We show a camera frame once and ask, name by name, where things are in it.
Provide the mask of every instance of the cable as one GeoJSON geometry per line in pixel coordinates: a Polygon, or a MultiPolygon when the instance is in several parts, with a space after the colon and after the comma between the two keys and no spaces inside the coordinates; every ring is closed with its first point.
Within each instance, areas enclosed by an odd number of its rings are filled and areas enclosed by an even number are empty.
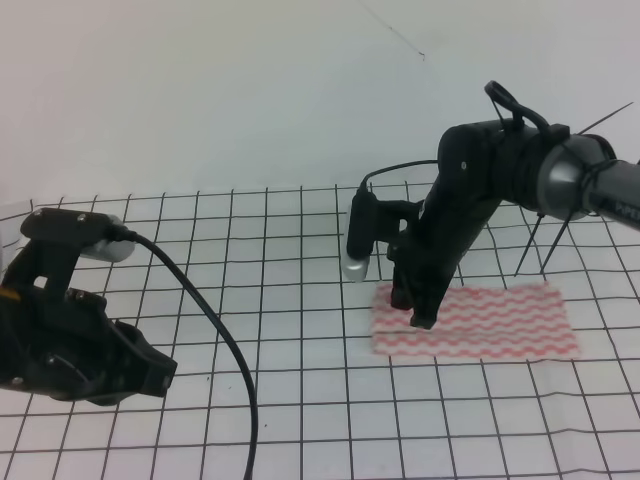
{"type": "Polygon", "coordinates": [[[176,279],[182,284],[189,295],[191,295],[191,298],[193,298],[193,300],[198,304],[211,324],[215,327],[218,333],[220,333],[220,336],[227,343],[227,346],[229,347],[229,350],[231,350],[233,358],[235,358],[236,363],[240,368],[240,373],[242,374],[242,378],[247,387],[247,394],[249,395],[249,410],[251,412],[251,436],[249,439],[249,455],[247,458],[247,466],[244,472],[243,479],[251,480],[258,444],[258,400],[256,396],[256,389],[253,384],[253,379],[251,378],[249,366],[247,365],[247,362],[244,359],[244,356],[242,355],[242,351],[238,347],[238,344],[231,336],[231,333],[229,333],[229,330],[227,330],[227,327],[224,326],[224,324],[220,320],[220,317],[213,311],[204,297],[200,295],[200,292],[198,292],[196,287],[191,283],[187,276],[182,273],[182,270],[178,268],[174,261],[171,260],[171,258],[166,253],[164,253],[164,251],[162,251],[160,247],[158,247],[148,238],[145,238],[142,235],[139,235],[138,233],[131,231],[123,226],[114,226],[114,229],[112,231],[112,239],[113,241],[129,240],[131,242],[139,243],[143,247],[150,250],[151,253],[153,253],[156,257],[158,257],[160,261],[165,264],[169,271],[171,271],[176,279]]]}
{"type": "Polygon", "coordinates": [[[380,170],[375,170],[365,175],[365,177],[362,179],[362,182],[360,183],[360,188],[366,189],[367,182],[369,181],[369,179],[371,177],[375,177],[376,175],[392,172],[393,170],[400,170],[401,168],[416,167],[418,165],[432,165],[434,163],[438,163],[438,161],[437,160],[419,160],[417,162],[401,163],[399,165],[392,165],[390,167],[381,168],[380,170]]]}

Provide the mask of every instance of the white wall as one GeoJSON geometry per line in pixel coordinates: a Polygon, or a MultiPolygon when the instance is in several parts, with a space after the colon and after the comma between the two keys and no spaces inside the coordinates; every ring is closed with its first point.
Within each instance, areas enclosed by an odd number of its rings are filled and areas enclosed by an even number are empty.
{"type": "MultiPolygon", "coordinates": [[[[0,0],[0,201],[355,182],[490,79],[575,129],[640,100],[637,0],[362,2],[0,0]]],[[[639,126],[599,132],[635,161],[639,126]]]]}

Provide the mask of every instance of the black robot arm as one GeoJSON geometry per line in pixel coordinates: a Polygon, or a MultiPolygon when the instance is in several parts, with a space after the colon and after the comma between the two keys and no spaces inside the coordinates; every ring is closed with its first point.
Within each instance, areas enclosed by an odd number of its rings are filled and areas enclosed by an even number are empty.
{"type": "Polygon", "coordinates": [[[447,130],[432,162],[438,177],[423,202],[380,202],[366,183],[352,202],[345,275],[362,281],[374,242],[387,242],[394,262],[391,304],[413,309],[416,327],[436,323],[460,260],[503,200],[566,222],[596,212],[640,228],[640,167],[615,160],[600,137],[549,125],[496,82],[485,91],[512,118],[447,130]],[[400,219],[407,221],[402,231],[400,219]]]}
{"type": "Polygon", "coordinates": [[[97,405],[166,394],[176,362],[137,328],[109,320],[103,297],[69,288],[81,255],[117,261],[131,253],[130,242],[107,242],[114,224],[108,215],[46,208],[25,220],[30,241],[0,287],[0,387],[97,405]]]}

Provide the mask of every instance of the grid paper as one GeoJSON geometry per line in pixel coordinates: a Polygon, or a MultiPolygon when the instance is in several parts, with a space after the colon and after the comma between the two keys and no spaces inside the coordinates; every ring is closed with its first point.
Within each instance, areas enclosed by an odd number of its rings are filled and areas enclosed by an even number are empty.
{"type": "MultiPolygon", "coordinates": [[[[379,199],[417,201],[430,185],[372,188],[379,199]]],[[[339,269],[354,192],[132,194],[54,205],[124,218],[222,312],[258,392],[255,480],[640,478],[640,234],[601,218],[572,223],[541,276],[561,223],[545,219],[514,278],[536,215],[504,204],[452,284],[552,282],[583,358],[389,359],[372,353],[368,313],[376,282],[391,280],[385,246],[364,283],[343,280],[339,269]]],[[[3,215],[3,234],[33,208],[3,215]]],[[[107,408],[0,391],[0,475],[241,478],[249,439],[241,376],[168,270],[136,247],[120,264],[81,259],[72,286],[104,294],[110,318],[172,355],[173,385],[166,399],[135,396],[107,408]]]]}

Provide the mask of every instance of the cloth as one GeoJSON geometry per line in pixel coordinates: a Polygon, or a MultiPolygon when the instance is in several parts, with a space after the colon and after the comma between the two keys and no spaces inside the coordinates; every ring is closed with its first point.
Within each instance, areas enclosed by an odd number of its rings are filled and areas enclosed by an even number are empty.
{"type": "Polygon", "coordinates": [[[432,330],[409,326],[411,311],[389,304],[391,284],[377,287],[373,349],[384,355],[493,359],[566,359],[580,354],[560,292],[548,283],[450,288],[432,330]]]}

